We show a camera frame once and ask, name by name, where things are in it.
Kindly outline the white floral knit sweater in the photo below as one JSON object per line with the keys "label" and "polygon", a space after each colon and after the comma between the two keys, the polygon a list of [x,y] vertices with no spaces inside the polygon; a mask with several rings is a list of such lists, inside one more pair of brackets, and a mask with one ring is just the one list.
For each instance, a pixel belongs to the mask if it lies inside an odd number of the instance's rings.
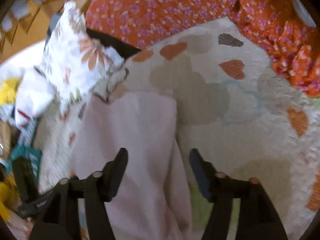
{"label": "white floral knit sweater", "polygon": [[73,145],[72,169],[81,179],[101,170],[121,148],[129,160],[106,211],[117,239],[189,239],[187,176],[176,135],[176,101],[156,93],[126,93],[110,104],[86,106]]}

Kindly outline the yellow cloth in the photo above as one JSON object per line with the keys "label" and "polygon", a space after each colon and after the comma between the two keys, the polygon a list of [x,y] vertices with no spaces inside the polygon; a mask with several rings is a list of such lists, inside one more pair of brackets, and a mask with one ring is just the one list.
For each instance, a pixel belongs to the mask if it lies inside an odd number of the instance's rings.
{"label": "yellow cloth", "polygon": [[13,214],[12,208],[19,198],[18,189],[13,174],[9,174],[0,184],[1,217],[7,222]]}

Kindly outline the cream heart-patterned quilt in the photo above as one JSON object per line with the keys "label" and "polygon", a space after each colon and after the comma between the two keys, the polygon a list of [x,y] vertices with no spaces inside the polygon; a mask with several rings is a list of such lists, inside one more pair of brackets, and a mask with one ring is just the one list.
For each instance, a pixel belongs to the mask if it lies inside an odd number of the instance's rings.
{"label": "cream heart-patterned quilt", "polygon": [[126,93],[148,92],[176,101],[176,135],[191,202],[189,239],[200,239],[212,206],[201,196],[188,161],[197,148],[232,178],[257,177],[289,239],[299,239],[319,207],[319,101],[272,70],[265,52],[227,18],[183,31],[128,59],[106,87],[72,105],[51,105],[35,145],[43,157],[39,189],[74,173],[73,145],[94,96],[110,104]]}

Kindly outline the wooden headboard rails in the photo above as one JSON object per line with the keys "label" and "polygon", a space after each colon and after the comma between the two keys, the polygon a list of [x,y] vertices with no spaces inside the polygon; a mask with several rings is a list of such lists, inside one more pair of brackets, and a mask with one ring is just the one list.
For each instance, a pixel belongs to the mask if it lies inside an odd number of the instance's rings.
{"label": "wooden headboard rails", "polygon": [[[43,40],[50,19],[68,0],[1,0],[1,62]],[[73,0],[86,11],[91,0]]]}

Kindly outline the light blue patterned box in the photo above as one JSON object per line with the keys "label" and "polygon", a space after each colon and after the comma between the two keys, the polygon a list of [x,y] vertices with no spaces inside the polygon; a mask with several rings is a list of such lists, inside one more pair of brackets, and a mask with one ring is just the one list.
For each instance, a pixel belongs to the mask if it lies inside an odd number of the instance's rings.
{"label": "light blue patterned box", "polygon": [[20,136],[18,138],[17,144],[18,145],[26,145],[31,146],[33,142],[33,138],[37,128],[37,120],[31,119],[26,128],[21,130]]}

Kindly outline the orange floral blanket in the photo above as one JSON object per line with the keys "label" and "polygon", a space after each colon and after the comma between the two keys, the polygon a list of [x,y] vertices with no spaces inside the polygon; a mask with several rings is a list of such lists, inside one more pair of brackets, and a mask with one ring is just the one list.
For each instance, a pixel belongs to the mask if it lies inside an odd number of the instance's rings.
{"label": "orange floral blanket", "polygon": [[303,23],[293,0],[92,0],[86,25],[142,50],[224,17],[263,48],[278,75],[319,96],[319,30]]}

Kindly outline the yellow plastic bag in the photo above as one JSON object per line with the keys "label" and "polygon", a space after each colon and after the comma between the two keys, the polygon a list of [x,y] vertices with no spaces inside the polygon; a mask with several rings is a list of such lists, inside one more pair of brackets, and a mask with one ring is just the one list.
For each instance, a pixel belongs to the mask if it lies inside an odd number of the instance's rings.
{"label": "yellow plastic bag", "polygon": [[0,104],[14,104],[16,100],[17,89],[21,79],[19,77],[11,77],[1,83]]}

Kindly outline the white floral pillow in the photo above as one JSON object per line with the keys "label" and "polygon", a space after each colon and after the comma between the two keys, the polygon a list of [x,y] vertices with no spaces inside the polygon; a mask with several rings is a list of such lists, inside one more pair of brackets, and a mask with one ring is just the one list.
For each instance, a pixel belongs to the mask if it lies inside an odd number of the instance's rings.
{"label": "white floral pillow", "polygon": [[74,1],[68,1],[44,46],[39,70],[55,87],[64,113],[95,87],[106,87],[123,63],[112,46],[105,47],[88,35],[84,14]]}

